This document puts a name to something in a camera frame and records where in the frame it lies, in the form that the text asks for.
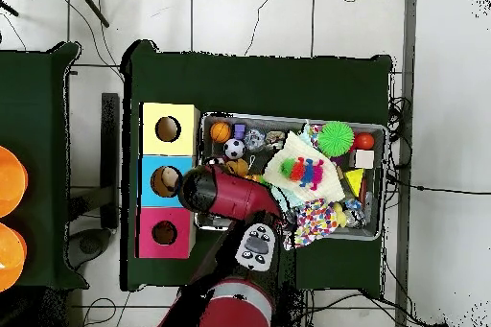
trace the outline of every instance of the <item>box hole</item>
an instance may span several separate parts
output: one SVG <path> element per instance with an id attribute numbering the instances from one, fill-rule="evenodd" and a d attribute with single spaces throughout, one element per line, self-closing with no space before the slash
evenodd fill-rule
<path id="1" fill-rule="evenodd" d="M 173 244 L 177 238 L 177 229 L 171 222 L 158 222 L 152 229 L 152 238 L 161 245 Z"/>
<path id="2" fill-rule="evenodd" d="M 160 141 L 174 142 L 180 135 L 180 123 L 172 117 L 162 117 L 155 124 L 155 134 Z"/>
<path id="3" fill-rule="evenodd" d="M 174 166 L 161 166 L 150 179 L 152 190 L 162 198 L 173 198 L 182 183 L 182 173 Z"/>

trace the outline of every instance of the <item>pink box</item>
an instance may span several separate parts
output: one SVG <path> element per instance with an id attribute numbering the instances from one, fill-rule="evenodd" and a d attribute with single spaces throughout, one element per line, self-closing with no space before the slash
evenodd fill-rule
<path id="1" fill-rule="evenodd" d="M 142 207 L 139 221 L 136 258 L 189 258 L 196 239 L 192 212 L 183 207 Z"/>

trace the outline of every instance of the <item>red ball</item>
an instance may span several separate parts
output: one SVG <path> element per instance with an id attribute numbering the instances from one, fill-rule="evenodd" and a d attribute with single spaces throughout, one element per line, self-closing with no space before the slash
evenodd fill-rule
<path id="1" fill-rule="evenodd" d="M 355 148 L 357 150 L 371 150 L 373 144 L 375 144 L 375 140 L 368 132 L 362 132 L 355 137 Z"/>

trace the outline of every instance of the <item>soccer ball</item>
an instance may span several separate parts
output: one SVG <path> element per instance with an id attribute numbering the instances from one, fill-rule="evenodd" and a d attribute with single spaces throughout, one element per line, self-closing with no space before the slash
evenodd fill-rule
<path id="1" fill-rule="evenodd" d="M 225 155 L 229 159 L 242 158 L 245 148 L 246 146 L 244 145 L 244 142 L 242 142 L 240 139 L 235 138 L 229 139 L 227 142 L 225 142 L 225 145 L 223 146 Z"/>

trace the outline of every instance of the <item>blue box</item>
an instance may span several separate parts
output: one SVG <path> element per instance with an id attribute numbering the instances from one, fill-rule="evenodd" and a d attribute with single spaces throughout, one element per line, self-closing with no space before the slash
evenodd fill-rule
<path id="1" fill-rule="evenodd" d="M 143 155 L 142 158 L 142 207 L 183 207 L 177 195 L 172 198 L 163 198 L 155 193 L 151 186 L 153 173 L 162 166 L 176 168 L 185 175 L 193 168 L 195 158 L 193 156 L 157 156 Z"/>

